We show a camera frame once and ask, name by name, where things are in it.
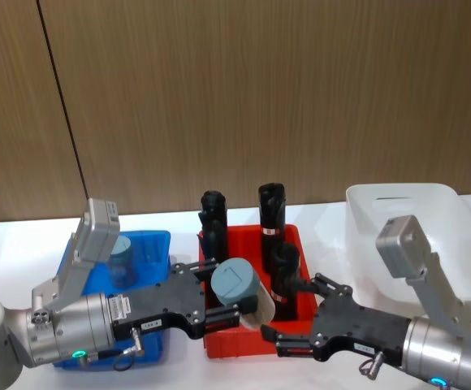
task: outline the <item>red plastic bin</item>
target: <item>red plastic bin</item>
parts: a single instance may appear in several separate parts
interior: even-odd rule
[[[299,231],[295,225],[286,225],[285,239],[294,244],[300,252],[300,277],[309,279]],[[262,269],[260,225],[228,227],[228,253],[231,258],[247,259],[259,274],[266,289],[270,291],[270,276]],[[204,257],[200,248],[200,261],[202,260]],[[274,321],[271,326],[285,333],[308,334],[311,331],[313,316],[316,312],[315,296],[300,292],[297,294],[298,319],[295,321]],[[243,326],[210,333],[204,337],[203,342],[209,358],[276,353],[275,345],[265,342],[261,338],[259,330],[252,331]]]

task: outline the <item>white table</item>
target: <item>white table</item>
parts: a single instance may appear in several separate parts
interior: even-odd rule
[[[471,208],[471,195],[463,197]],[[345,203],[289,206],[287,222],[300,232],[302,245],[314,275],[320,271],[341,283],[350,284],[342,267],[345,258]],[[258,223],[257,208],[228,211],[230,225]],[[197,212],[140,214],[120,217],[121,228],[130,230],[168,230],[171,232],[171,260],[195,262],[198,255],[197,232],[201,225]],[[31,305],[31,289],[53,276],[76,229],[78,219],[51,219],[0,223],[0,301],[6,307]],[[58,389],[212,389],[282,390],[302,389],[432,389],[417,379],[384,366],[376,382],[358,372],[365,360],[342,352],[326,363],[309,359],[278,358],[273,355],[209,360],[201,340],[189,340],[179,330],[170,330],[158,364],[143,369],[116,372],[71,372],[51,365],[24,369],[12,390]]]

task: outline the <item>blue plastic bin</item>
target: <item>blue plastic bin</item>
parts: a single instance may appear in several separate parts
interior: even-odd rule
[[[132,264],[137,273],[136,282],[130,288],[116,288],[110,280],[110,271],[107,264],[97,264],[86,283],[83,295],[93,293],[109,294],[123,293],[134,288],[140,288],[167,279],[171,268],[169,263],[169,244],[171,234],[165,231],[138,231],[120,232],[121,236],[126,236],[131,240]],[[67,259],[65,253],[59,270]],[[145,355],[136,357],[136,364],[156,362],[162,356],[163,331],[156,331],[142,336]],[[117,341],[111,349],[126,349],[132,346],[131,340]],[[113,369],[114,358],[99,360],[90,363],[87,371],[104,371]],[[55,363],[54,366],[65,370],[81,370],[78,359],[70,359],[64,362]]]

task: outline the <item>green indicator light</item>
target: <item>green indicator light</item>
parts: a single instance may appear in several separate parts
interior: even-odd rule
[[[86,356],[86,351],[75,351],[71,355],[72,358],[83,358],[84,356]]]

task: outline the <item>wooden wall panel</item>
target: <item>wooden wall panel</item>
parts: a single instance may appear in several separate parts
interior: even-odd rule
[[[0,220],[84,206],[36,2],[0,0]]]
[[[122,212],[471,193],[471,0],[41,0],[92,196]]]

